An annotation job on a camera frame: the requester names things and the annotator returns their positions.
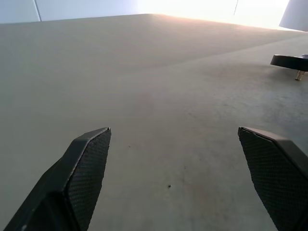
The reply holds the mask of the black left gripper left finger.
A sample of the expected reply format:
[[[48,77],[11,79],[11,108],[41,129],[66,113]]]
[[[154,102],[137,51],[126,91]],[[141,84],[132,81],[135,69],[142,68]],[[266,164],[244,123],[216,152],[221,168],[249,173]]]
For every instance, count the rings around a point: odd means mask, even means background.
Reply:
[[[75,138],[38,180],[7,231],[86,231],[101,192],[110,128]]]

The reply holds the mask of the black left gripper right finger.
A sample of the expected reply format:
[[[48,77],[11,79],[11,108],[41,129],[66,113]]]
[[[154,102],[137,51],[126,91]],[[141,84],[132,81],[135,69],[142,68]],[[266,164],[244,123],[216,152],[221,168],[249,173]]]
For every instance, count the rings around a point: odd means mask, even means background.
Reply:
[[[308,229],[308,157],[291,140],[240,127],[254,188],[279,231]]]

